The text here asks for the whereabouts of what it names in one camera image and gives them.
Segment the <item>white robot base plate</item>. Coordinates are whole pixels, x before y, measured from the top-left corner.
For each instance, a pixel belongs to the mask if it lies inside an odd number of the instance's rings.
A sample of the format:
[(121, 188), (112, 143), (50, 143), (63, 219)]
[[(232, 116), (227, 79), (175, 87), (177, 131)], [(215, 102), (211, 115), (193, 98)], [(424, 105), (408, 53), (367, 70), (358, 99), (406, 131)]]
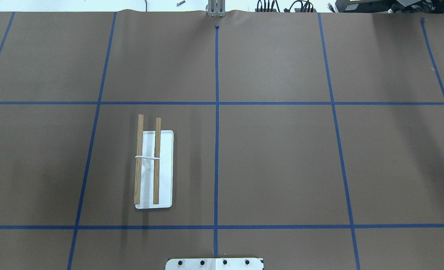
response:
[(263, 270), (261, 258), (173, 258), (166, 270)]

